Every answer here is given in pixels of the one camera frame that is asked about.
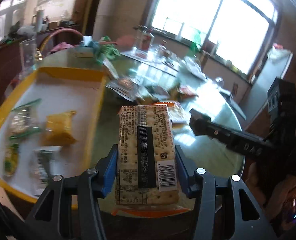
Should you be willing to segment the green edged clear snack bag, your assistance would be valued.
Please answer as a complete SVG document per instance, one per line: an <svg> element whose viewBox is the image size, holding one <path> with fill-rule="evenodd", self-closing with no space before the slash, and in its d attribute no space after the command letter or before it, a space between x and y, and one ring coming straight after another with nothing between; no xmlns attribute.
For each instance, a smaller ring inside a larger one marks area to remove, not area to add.
<svg viewBox="0 0 296 240"><path fill-rule="evenodd" d="M8 134L10 140L22 140L41 131L38 106L42 99L38 98L10 111Z"/></svg>

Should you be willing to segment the green cloth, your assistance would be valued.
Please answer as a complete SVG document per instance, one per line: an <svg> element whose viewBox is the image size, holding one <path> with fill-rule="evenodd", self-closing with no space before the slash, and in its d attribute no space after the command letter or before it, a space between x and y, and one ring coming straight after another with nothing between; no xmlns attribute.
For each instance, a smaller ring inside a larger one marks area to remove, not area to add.
<svg viewBox="0 0 296 240"><path fill-rule="evenodd" d="M102 64L105 58L113 61L120 56L115 44L108 44L108 42L111 42L111 39L108 36L103 36L99 41L93 43L94 56L98 64Z"/></svg>

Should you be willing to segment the yellow sandwich cracker bag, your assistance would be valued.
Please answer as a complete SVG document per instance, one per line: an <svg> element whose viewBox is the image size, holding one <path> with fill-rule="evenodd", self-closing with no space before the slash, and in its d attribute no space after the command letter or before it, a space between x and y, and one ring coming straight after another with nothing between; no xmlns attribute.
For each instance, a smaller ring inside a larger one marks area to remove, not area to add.
<svg viewBox="0 0 296 240"><path fill-rule="evenodd" d="M72 121L76 111L66 111L47 116L43 144L45 146L70 146L76 143L72 135Z"/></svg>

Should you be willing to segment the clear drinking glass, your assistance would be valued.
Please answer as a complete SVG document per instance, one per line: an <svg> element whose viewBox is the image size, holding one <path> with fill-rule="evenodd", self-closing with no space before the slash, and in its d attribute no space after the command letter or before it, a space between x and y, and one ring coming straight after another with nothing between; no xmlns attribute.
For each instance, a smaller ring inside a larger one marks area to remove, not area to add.
<svg viewBox="0 0 296 240"><path fill-rule="evenodd" d="M30 38L20 42L20 56L22 72L28 73L35 67L36 38Z"/></svg>

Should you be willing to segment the yellow rimmed white tray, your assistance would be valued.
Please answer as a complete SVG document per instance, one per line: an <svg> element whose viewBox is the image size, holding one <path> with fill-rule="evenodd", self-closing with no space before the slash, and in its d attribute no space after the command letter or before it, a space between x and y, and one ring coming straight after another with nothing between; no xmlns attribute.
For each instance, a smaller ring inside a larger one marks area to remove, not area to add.
<svg viewBox="0 0 296 240"><path fill-rule="evenodd" d="M35 203L47 185L37 158L44 146L56 148L52 175L89 168L105 83L100 70L42 67L18 84L0 107L0 186Z"/></svg>

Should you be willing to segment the large printed paper sheet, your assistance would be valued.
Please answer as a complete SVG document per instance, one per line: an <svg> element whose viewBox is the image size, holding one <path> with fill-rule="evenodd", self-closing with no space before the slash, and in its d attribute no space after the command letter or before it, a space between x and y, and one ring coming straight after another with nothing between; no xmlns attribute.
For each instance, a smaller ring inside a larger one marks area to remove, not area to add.
<svg viewBox="0 0 296 240"><path fill-rule="evenodd" d="M146 64L155 69L161 70L162 72L168 73L172 76L176 76L179 73L179 64L176 64L174 67L172 67L165 64L165 61L149 61L148 59L143 59L142 57L136 56L132 51L122 51L120 52L120 54L132 60L136 60L140 63Z"/></svg>

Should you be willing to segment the tissue box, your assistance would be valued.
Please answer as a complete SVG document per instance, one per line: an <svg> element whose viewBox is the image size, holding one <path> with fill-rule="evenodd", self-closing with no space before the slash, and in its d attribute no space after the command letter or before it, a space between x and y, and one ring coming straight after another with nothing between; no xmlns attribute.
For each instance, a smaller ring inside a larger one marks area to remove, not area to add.
<svg viewBox="0 0 296 240"><path fill-rule="evenodd" d="M83 36L79 45L73 48L76 57L93 58L99 50L99 42L91 36Z"/></svg>

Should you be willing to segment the white liquor bottle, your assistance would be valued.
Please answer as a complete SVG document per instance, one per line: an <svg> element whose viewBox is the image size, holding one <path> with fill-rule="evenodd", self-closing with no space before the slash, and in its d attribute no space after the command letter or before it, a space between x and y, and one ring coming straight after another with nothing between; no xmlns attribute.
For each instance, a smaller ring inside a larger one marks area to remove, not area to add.
<svg viewBox="0 0 296 240"><path fill-rule="evenodd" d="M140 49L145 52L149 51L153 40L154 35L148 29L144 29L141 33Z"/></svg>

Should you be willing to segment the orange cracker pack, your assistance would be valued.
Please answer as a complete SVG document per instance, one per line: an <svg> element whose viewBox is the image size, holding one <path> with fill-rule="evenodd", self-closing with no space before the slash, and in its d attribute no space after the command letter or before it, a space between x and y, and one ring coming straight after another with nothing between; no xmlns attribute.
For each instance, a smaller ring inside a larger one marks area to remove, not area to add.
<svg viewBox="0 0 296 240"><path fill-rule="evenodd" d="M198 96L198 94L190 86L182 85L173 88L170 95L173 100L177 101L195 98Z"/></svg>
<svg viewBox="0 0 296 240"><path fill-rule="evenodd" d="M168 103L121 107L118 150L114 215L162 218L189 211L179 204Z"/></svg>

